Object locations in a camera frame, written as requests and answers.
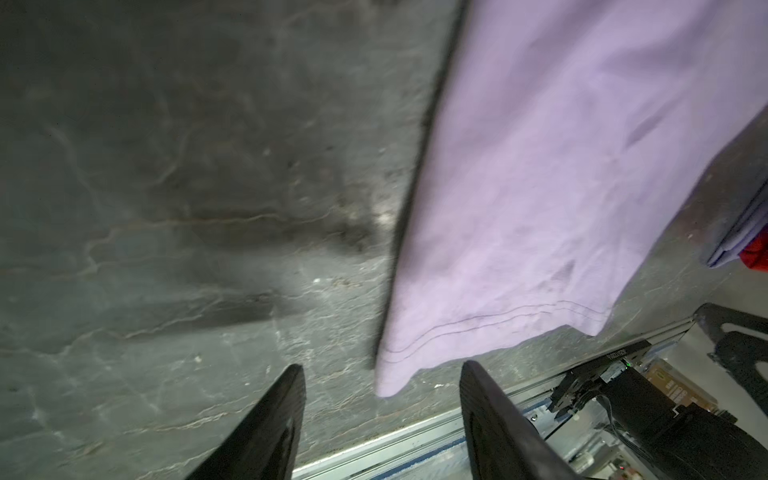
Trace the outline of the purple t shirt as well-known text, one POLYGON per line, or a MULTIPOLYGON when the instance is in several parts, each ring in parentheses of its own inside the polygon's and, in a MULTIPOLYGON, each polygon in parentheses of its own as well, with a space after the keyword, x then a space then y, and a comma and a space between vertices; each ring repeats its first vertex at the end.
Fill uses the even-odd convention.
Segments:
POLYGON ((472 2, 399 253, 376 394, 562 326, 598 334, 766 103, 763 1, 472 2))

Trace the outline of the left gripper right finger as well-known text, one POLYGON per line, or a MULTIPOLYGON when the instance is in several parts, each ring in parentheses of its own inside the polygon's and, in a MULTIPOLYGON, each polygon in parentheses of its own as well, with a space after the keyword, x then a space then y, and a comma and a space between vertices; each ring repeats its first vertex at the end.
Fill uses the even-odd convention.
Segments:
POLYGON ((577 479, 578 474, 476 361, 462 365, 461 412, 475 479, 577 479))

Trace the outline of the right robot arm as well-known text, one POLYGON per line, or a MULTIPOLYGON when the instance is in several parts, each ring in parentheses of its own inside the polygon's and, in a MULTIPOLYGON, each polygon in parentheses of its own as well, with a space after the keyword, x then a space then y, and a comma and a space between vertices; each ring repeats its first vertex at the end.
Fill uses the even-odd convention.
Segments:
POLYGON ((632 368, 606 383, 599 401, 661 479, 764 479, 767 320, 715 304, 694 320, 681 373, 715 399, 718 412, 677 403, 665 381, 632 368))

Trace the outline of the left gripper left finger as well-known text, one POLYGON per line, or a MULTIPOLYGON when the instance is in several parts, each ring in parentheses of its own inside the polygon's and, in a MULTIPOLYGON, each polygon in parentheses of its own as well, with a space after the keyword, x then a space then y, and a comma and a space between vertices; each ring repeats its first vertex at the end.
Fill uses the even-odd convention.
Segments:
POLYGON ((304 369, 288 366, 190 479, 290 479, 306 402, 304 369))

